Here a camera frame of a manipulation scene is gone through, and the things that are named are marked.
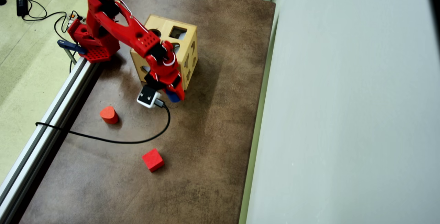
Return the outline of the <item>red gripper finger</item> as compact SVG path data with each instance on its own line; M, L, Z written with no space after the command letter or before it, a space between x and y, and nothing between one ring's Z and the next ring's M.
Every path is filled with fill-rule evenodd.
M177 76L175 78L175 94L178 96L180 101L183 101L185 99L185 92L182 85L182 77Z

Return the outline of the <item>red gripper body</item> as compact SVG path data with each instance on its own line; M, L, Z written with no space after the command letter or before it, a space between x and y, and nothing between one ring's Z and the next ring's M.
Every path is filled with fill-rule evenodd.
M147 56L145 60L150 67L144 77L145 82L157 90L166 89L175 92L175 78L181 76L177 56L172 56L171 59L165 61L158 60L154 56Z

